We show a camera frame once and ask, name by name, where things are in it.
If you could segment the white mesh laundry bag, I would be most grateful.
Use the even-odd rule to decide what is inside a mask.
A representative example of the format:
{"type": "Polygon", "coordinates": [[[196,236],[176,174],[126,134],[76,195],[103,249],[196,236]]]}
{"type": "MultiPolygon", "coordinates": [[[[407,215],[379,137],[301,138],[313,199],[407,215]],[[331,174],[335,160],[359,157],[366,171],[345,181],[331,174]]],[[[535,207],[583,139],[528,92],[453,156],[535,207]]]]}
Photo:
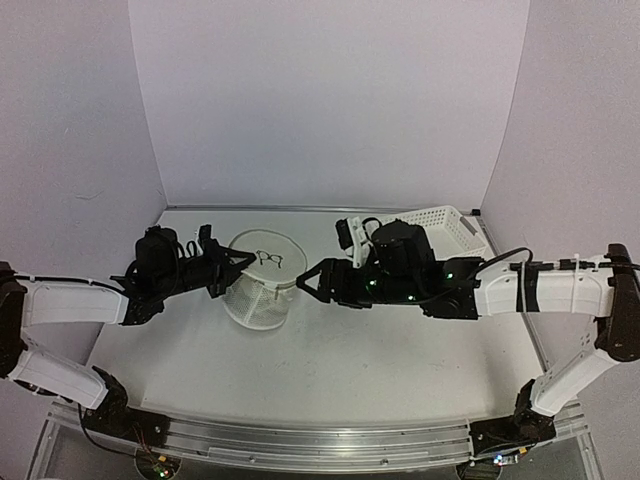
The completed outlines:
{"type": "Polygon", "coordinates": [[[226,312],[249,330],[281,327],[295,297],[296,279],[307,270],[304,250],[292,238],[266,229],[238,234],[231,247],[253,253],[256,260],[222,298],[226,312]]]}

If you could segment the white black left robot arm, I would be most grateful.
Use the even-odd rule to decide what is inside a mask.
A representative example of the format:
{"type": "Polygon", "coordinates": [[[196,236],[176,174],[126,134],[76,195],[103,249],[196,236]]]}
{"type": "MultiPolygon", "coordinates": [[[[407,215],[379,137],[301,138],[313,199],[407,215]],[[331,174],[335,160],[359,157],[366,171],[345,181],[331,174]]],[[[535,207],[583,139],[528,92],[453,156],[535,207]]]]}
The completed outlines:
{"type": "Polygon", "coordinates": [[[21,274],[1,264],[1,376],[37,393],[62,397],[95,410],[96,421],[114,437],[134,428],[134,415],[107,398],[116,380],[39,346],[26,331],[48,324],[141,326],[163,312],[166,301],[204,289],[223,296],[257,259],[221,245],[203,225],[196,239],[179,242],[175,230],[148,228],[135,244],[124,274],[109,282],[89,278],[21,274]]]}

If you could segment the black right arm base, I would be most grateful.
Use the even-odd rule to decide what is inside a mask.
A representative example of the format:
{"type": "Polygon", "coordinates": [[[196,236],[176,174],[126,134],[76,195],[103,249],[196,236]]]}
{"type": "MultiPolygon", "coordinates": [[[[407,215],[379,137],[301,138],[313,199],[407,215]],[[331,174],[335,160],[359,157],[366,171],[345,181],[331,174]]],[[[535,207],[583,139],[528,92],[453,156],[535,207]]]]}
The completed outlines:
{"type": "Polygon", "coordinates": [[[534,380],[527,382],[518,393],[511,415],[474,421],[469,427],[475,459],[511,453],[522,447],[533,447],[556,437],[554,417],[532,409],[531,393],[534,380]]]}

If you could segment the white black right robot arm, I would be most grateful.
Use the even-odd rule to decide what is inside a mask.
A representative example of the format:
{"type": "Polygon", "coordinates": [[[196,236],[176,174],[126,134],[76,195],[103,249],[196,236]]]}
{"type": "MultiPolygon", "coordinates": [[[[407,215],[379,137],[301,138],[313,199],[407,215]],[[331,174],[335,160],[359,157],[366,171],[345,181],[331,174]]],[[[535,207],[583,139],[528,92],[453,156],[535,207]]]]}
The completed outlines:
{"type": "Polygon", "coordinates": [[[602,256],[537,261],[528,248],[489,260],[436,258],[426,230],[396,219],[368,231],[357,218],[336,223],[343,259],[326,258],[296,279],[325,303],[353,309],[417,306],[429,318],[478,320],[512,313],[588,315],[594,327],[577,349],[531,381],[503,433],[524,443],[568,400],[609,369],[639,358],[639,267],[622,244],[602,256]],[[526,253],[521,261],[514,256],[526,253]]]}

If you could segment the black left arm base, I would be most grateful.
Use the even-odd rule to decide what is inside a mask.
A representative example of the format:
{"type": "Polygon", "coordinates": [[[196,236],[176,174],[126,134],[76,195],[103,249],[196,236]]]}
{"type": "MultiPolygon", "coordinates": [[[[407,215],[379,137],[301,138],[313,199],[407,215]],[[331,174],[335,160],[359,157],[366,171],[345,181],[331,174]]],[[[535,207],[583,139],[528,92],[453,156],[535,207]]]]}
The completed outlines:
{"type": "Polygon", "coordinates": [[[80,414],[81,426],[109,437],[163,447],[168,437],[168,416],[129,406],[125,387],[111,374],[93,367],[106,386],[106,396],[95,409],[80,414]]]}

